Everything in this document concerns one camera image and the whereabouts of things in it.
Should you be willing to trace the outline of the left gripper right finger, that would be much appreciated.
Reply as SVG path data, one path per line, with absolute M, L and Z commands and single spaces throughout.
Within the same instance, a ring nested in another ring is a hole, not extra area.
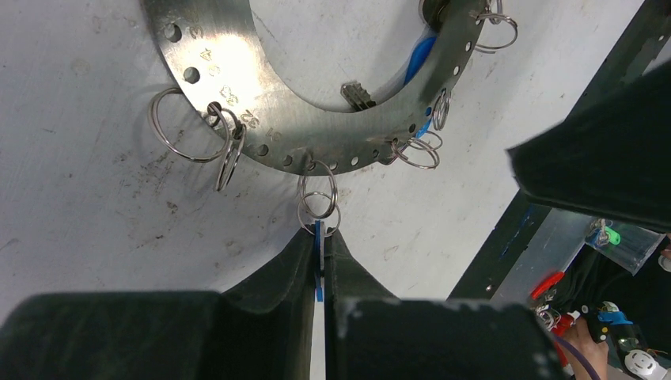
M 401 299 L 324 241 L 325 374 L 329 379 L 563 379 L 549 334 L 520 305 Z

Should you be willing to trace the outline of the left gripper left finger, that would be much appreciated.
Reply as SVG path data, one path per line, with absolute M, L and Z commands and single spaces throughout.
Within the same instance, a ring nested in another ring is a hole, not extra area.
M 313 237 L 217 291 L 38 294 L 1 327 L 4 379 L 307 379 Z

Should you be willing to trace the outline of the round metal keyring disc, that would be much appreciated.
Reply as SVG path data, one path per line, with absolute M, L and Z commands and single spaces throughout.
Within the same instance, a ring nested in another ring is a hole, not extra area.
M 394 222 L 453 211 L 448 169 L 434 142 L 450 96 L 479 58 L 518 44 L 506 1 L 144 1 L 147 28 L 172 75 L 150 102 L 150 121 L 180 164 L 165 188 L 187 196 L 214 183 L 208 162 L 229 172 L 232 193 L 302 175 L 364 184 L 357 216 Z M 436 36 L 407 84 L 415 46 Z M 340 87 L 359 82 L 377 104 L 355 112 Z

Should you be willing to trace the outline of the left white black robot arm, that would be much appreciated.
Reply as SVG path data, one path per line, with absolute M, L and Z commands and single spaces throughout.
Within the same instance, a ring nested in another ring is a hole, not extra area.
M 534 203 L 670 228 L 670 66 L 509 150 Z M 402 300 L 334 233 L 298 232 L 234 288 L 42 294 L 1 327 L 4 379 L 307 379 L 324 291 L 329 379 L 565 379 L 563 348 L 530 308 Z

